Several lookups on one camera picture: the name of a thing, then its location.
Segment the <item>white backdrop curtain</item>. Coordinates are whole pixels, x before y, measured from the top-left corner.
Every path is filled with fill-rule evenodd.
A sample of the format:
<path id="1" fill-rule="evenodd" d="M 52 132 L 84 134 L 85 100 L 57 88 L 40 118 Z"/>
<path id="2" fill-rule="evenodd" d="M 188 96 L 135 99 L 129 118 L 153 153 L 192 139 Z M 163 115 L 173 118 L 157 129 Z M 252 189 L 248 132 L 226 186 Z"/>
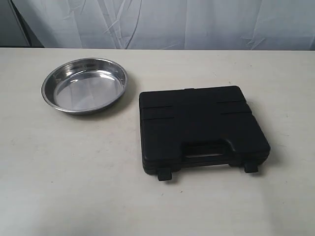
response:
<path id="1" fill-rule="evenodd" d="M 312 0 L 16 0 L 46 48 L 313 50 Z"/>

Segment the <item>round stainless steel dish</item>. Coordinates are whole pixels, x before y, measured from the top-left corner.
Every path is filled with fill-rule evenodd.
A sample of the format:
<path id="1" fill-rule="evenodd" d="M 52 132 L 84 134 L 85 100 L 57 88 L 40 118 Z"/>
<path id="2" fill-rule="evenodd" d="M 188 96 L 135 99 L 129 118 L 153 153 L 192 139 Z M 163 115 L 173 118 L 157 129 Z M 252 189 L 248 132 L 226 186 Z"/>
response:
<path id="1" fill-rule="evenodd" d="M 75 116 L 102 112 L 128 87 L 129 76 L 118 63 L 102 58 L 69 61 L 50 72 L 41 86 L 44 101 Z"/>

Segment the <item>black plastic tool case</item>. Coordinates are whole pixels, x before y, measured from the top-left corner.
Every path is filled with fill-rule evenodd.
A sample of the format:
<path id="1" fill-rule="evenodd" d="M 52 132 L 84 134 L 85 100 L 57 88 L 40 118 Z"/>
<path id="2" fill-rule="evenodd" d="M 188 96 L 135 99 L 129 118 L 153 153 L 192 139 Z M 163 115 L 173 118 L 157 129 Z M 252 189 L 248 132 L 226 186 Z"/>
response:
<path id="1" fill-rule="evenodd" d="M 258 172 L 270 145 L 238 86 L 139 95 L 142 166 L 160 181 L 183 168 L 228 165 Z"/>

